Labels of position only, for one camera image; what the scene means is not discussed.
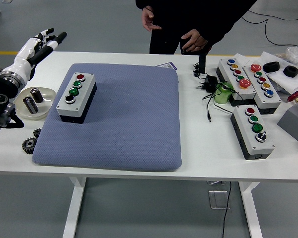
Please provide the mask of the person's left hand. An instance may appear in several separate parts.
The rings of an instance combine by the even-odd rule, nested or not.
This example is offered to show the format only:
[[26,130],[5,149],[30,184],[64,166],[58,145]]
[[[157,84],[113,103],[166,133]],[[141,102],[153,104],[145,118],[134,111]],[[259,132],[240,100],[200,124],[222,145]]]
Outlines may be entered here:
[[186,43],[181,47],[186,52],[196,52],[202,50],[208,43],[196,29],[192,29],[181,37]]

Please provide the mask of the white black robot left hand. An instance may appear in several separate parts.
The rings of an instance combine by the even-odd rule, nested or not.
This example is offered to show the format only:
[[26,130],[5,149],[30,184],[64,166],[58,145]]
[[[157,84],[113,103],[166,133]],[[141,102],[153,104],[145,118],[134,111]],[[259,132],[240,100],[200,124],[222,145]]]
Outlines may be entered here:
[[30,38],[14,59],[14,63],[3,69],[1,78],[11,78],[18,85],[25,86],[33,78],[35,67],[51,54],[67,36],[66,32],[52,35],[54,29],[47,29]]

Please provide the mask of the person's right hand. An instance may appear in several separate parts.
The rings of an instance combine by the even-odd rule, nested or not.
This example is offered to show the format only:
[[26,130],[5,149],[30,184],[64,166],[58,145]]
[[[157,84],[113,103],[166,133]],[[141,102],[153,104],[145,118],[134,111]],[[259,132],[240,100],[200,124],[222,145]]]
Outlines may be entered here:
[[153,8],[151,6],[145,6],[142,9],[142,25],[143,27],[149,31],[152,32],[153,30],[161,30],[161,27],[158,25],[155,25],[153,20],[154,20],[154,13],[153,13]]

